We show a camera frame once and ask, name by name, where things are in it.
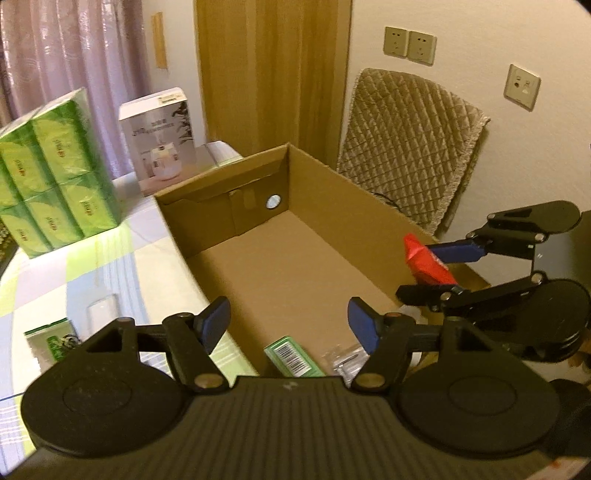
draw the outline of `checkered tablecloth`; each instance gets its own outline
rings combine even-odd
[[[86,339],[108,323],[89,314],[92,304],[107,297],[116,300],[120,316],[133,317],[138,325],[161,323],[178,312],[198,313],[208,305],[155,199],[141,195],[135,174],[115,180],[115,187],[125,213],[119,227],[33,260],[19,250],[0,279],[2,473],[34,449],[20,401],[40,371],[25,331],[68,317]],[[237,375],[256,375],[227,333],[212,359],[230,382]],[[142,360],[168,371],[162,353],[142,354]]]

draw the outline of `cardboard box bottom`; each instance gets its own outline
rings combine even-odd
[[[278,375],[263,349],[285,335],[321,368],[328,351],[357,343],[347,322],[351,297],[379,312],[397,308],[289,210],[187,263],[209,300],[230,300],[230,334],[261,375]]]

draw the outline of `round hole in box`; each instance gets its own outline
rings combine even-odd
[[[269,210],[273,210],[273,208],[279,207],[280,203],[281,203],[281,197],[279,195],[271,195],[267,199],[267,208]]]

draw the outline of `open cardboard box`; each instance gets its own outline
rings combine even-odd
[[[267,200],[281,202],[267,208]],[[277,374],[263,349],[290,335],[322,365],[337,346],[357,343],[347,303],[379,312],[399,305],[414,283],[402,238],[436,241],[318,160],[283,145],[210,170],[156,194],[180,251],[209,300],[232,305],[230,333],[261,375]],[[473,290],[486,283],[452,265]],[[442,319],[431,316],[431,322]]]

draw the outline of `quilted chair cover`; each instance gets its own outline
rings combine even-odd
[[[449,227],[489,120],[430,80],[365,69],[354,89],[337,171],[435,234]]]

